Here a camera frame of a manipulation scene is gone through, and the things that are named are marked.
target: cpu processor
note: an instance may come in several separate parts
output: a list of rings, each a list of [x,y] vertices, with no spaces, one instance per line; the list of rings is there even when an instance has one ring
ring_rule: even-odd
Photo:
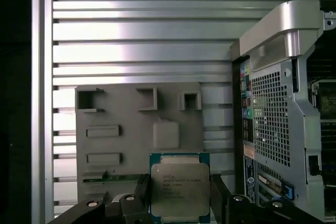
[[[209,153],[152,153],[150,172],[154,222],[210,222]]]

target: perforated metal panel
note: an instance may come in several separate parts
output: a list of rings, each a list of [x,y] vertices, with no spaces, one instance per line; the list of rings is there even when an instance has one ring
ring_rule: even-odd
[[[287,87],[280,72],[252,79],[255,151],[290,166]]]

